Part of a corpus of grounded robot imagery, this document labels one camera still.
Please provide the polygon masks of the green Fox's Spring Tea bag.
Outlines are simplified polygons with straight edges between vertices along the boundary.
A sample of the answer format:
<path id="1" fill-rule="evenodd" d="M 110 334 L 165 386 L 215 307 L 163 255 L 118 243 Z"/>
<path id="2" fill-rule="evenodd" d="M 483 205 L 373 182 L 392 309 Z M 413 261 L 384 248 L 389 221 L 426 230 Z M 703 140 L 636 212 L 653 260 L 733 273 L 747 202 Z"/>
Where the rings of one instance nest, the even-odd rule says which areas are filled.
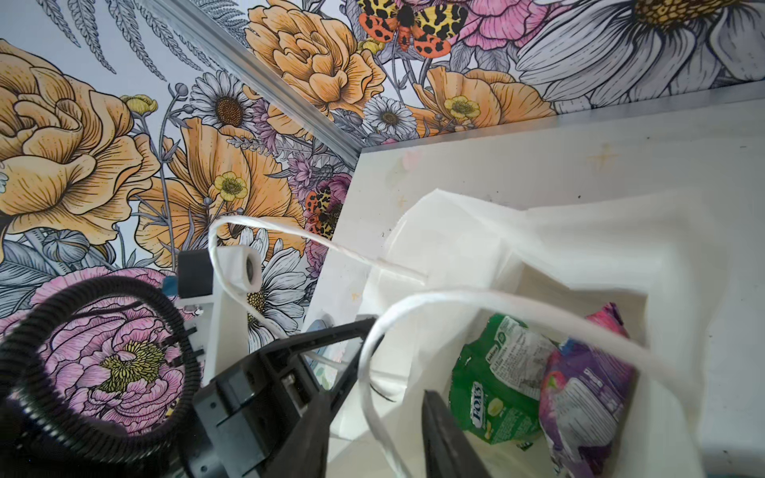
<path id="1" fill-rule="evenodd" d="M 487 444 L 522 449 L 541 434 L 539 406 L 557 345 L 510 316 L 496 314 L 455 363 L 448 404 L 458 427 Z"/>

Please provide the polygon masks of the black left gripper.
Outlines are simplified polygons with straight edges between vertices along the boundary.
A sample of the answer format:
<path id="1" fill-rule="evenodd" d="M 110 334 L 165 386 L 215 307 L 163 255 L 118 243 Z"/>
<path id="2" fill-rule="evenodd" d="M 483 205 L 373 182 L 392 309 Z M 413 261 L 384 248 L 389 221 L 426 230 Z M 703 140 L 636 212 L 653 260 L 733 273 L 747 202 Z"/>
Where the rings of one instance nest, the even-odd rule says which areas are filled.
<path id="1" fill-rule="evenodd" d="M 183 477 L 264 477 L 302 412 L 328 394 L 338 412 L 357 381 L 357 352 L 328 390 L 306 356 L 356 339 L 364 344 L 376 316 L 278 340 L 234 364 L 193 398 L 191 423 L 178 437 Z"/>

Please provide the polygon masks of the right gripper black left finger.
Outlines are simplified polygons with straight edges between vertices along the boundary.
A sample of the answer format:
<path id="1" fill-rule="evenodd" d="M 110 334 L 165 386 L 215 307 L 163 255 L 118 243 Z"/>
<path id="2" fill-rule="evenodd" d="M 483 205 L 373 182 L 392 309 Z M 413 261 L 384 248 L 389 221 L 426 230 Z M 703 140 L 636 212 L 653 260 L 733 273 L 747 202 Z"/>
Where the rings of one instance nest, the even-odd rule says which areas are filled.
<path id="1" fill-rule="evenodd" d="M 266 478 L 323 478 L 329 449 L 331 395 L 321 392 L 267 467 Z"/>

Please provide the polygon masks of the left aluminium corner post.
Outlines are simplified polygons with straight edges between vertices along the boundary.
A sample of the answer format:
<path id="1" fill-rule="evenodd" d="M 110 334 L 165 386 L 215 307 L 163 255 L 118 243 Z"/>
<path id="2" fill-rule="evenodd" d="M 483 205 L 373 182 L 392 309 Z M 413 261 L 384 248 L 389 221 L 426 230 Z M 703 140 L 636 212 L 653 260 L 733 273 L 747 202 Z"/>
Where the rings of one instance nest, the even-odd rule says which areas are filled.
<path id="1" fill-rule="evenodd" d="M 350 168 L 357 166 L 362 147 L 318 109 L 291 89 L 268 66 L 190 1 L 143 1 L 141 6 L 213 57 L 307 133 L 324 143 Z"/>

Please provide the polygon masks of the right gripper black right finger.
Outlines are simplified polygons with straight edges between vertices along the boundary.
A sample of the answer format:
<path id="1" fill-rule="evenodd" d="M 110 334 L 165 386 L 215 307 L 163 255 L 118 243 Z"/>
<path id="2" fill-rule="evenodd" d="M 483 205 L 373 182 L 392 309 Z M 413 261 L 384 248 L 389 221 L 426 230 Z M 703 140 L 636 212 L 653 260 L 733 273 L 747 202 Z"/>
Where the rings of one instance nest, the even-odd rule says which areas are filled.
<path id="1" fill-rule="evenodd" d="M 422 441 L 427 478 L 489 478 L 490 474 L 437 392 L 422 400 Z"/>

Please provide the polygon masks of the purple Fox's candy bag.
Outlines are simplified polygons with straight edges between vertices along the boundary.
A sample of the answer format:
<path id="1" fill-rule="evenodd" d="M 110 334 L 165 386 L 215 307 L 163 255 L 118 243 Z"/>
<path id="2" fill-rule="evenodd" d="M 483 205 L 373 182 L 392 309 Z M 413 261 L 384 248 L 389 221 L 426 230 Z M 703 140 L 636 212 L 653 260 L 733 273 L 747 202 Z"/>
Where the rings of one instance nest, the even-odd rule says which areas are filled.
<path id="1" fill-rule="evenodd" d="M 575 339 L 545 368 L 539 421 L 558 477 L 599 477 L 636 377 L 631 364 Z"/>

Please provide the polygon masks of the white printed paper bag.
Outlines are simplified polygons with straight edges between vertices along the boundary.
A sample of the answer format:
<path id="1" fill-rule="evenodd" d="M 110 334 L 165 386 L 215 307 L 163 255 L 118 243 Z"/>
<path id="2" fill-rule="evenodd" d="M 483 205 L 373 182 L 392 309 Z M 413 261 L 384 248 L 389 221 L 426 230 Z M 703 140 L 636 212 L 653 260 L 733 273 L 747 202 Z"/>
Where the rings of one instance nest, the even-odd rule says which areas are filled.
<path id="1" fill-rule="evenodd" d="M 764 266 L 693 193 L 516 210 L 436 190 L 371 244 L 340 222 L 330 260 L 362 264 L 377 317 L 333 426 L 331 477 L 422 477 L 420 405 L 444 392 L 486 313 L 576 339 L 637 369 L 610 477 L 703 477 L 708 332 Z"/>

